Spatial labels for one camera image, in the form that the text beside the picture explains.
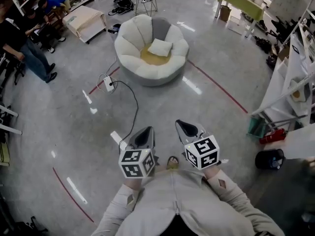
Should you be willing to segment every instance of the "blue jeans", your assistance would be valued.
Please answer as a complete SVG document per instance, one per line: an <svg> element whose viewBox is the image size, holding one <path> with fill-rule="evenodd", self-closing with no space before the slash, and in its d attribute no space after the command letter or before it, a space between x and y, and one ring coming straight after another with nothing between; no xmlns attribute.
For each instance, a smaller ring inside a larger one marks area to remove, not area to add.
<svg viewBox="0 0 315 236"><path fill-rule="evenodd" d="M23 62L34 74L36 74L43 81L48 81L50 78L50 65L44 55L44 53L29 39L21 47L21 53L25 58Z"/></svg>

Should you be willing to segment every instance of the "concrete floor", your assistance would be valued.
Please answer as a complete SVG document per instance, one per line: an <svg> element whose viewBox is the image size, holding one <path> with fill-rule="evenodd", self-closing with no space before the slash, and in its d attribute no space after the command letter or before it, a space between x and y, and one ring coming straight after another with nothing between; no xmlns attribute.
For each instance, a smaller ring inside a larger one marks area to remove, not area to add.
<svg viewBox="0 0 315 236"><path fill-rule="evenodd" d="M146 88L130 81L120 69L113 77L128 83L138 99L134 132L154 127L160 164L174 154L191 167L180 155L174 122L178 118L196 121L216 137L221 159L229 159L222 165L224 171L246 188L258 173L254 157L260 150L257 140L246 135L249 114L259 107L271 71L265 63L267 55L252 39L214 19L217 4L216 0L157 0L154 15L178 25L190 47L191 62L176 80ZM103 11L109 25L134 16L133 12L107 16L113 0L87 6ZM89 45L68 30L64 36L67 40L56 43L55 53L46 54L49 62L56 63L56 80L47 85L27 71L17 86L9 81L5 89L5 104L20 114L11 126L23 135L9 135L11 163L0 168L0 192L16 221L29 221L34 215L52 236L86 236L123 182L118 146L110 134L128 133L135 102L124 85L112 95L95 90L89 95L91 104L85 97L114 61L109 33L100 33ZM183 76L202 93L188 87Z"/></svg>

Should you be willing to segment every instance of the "jacket sleeve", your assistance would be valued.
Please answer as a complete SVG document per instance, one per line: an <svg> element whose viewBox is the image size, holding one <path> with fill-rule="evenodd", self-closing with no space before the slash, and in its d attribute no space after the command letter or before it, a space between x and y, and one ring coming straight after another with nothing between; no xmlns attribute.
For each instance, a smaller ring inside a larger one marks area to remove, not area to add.
<svg viewBox="0 0 315 236"><path fill-rule="evenodd" d="M246 194L222 170L208 179L208 183L221 201L251 221L256 233L269 232L274 236L284 236L279 226L269 216L254 208Z"/></svg>
<svg viewBox="0 0 315 236"><path fill-rule="evenodd" d="M125 218L132 213L139 191L122 185L113 201L109 204L102 220L92 236L114 236Z"/></svg>

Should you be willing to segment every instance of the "black backpack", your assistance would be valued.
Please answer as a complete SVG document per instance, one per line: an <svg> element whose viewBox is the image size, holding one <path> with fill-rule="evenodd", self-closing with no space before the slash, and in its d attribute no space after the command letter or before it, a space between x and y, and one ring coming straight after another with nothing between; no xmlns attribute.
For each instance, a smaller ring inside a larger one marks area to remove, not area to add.
<svg viewBox="0 0 315 236"><path fill-rule="evenodd" d="M114 0L114 7L112 11L108 12L108 15L124 14L133 10L133 2L131 0Z"/></svg>

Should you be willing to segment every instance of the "white marker cube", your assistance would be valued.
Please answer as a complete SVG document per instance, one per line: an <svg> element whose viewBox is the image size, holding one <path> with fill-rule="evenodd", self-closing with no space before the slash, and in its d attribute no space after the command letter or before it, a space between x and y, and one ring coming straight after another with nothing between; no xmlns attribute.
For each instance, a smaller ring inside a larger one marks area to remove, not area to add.
<svg viewBox="0 0 315 236"><path fill-rule="evenodd" d="M149 148L123 150L118 163L126 178L145 178L155 166Z"/></svg>
<svg viewBox="0 0 315 236"><path fill-rule="evenodd" d="M187 160L197 169L202 170L219 161L220 148L214 136L202 138L185 145Z"/></svg>

